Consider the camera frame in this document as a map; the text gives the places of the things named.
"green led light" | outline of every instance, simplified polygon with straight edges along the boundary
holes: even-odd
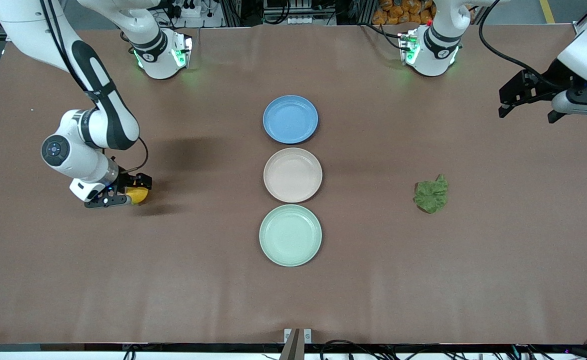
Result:
[[[407,54],[407,63],[414,64],[419,52],[420,52],[420,45],[415,44],[415,47],[411,51],[409,51]]]
[[[185,55],[183,53],[172,50],[171,54],[173,55],[173,57],[175,59],[175,63],[178,66],[184,66],[186,60],[185,60]]]
[[[451,55],[451,61],[449,61],[449,65],[453,64],[456,61],[456,54],[458,54],[459,49],[460,46],[456,46],[455,50],[453,51],[453,54]]]
[[[142,61],[140,61],[140,57],[138,57],[138,53],[136,51],[133,51],[133,54],[135,55],[136,60],[138,60],[138,66],[140,66],[140,68],[142,68],[143,63],[142,63]]]

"button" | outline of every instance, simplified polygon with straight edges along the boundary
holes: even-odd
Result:
[[[61,146],[57,142],[52,142],[47,147],[47,153],[50,157],[57,157],[60,154]]]

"green cloth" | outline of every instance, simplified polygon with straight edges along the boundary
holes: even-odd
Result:
[[[435,181],[422,181],[415,187],[414,203],[417,207],[433,214],[447,204],[449,183],[441,173]]]

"brown tabletop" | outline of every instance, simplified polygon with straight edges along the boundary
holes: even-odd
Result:
[[[495,47],[545,70],[569,25],[487,27]],[[154,189],[143,205],[88,210],[40,158],[63,112],[90,101],[63,71],[8,45],[0,62],[0,343],[581,343],[587,338],[587,116],[547,123],[548,102],[497,116],[520,69],[477,28],[443,76],[401,66],[358,27],[202,30],[192,69],[145,76],[115,31],[84,32],[136,115]],[[279,206],[262,170],[286,148],[262,113],[311,100],[300,148],[323,166],[303,205],[322,225],[298,268],[263,254]],[[108,150],[124,167],[142,146]],[[449,180],[449,203],[414,205]]]

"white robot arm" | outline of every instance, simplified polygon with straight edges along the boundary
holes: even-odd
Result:
[[[587,26],[551,63],[545,73],[524,69],[499,91],[500,117],[515,107],[551,101],[547,118],[555,123],[566,114],[587,115]]]
[[[191,38],[161,29],[147,10],[161,0],[78,0],[124,32],[134,48],[138,66],[154,79],[167,79],[188,65]]]
[[[472,16],[465,4],[488,6],[494,0],[433,0],[437,13],[431,25],[420,25],[399,39],[400,55],[422,75],[438,76],[456,60],[460,39]]]
[[[86,207],[131,202],[126,187],[151,189],[151,178],[129,175],[102,149],[127,150],[140,128],[100,58],[74,32],[58,0],[0,0],[0,22],[22,53],[68,71],[95,104],[67,111],[58,130],[42,144],[45,163],[73,178],[69,189]]]

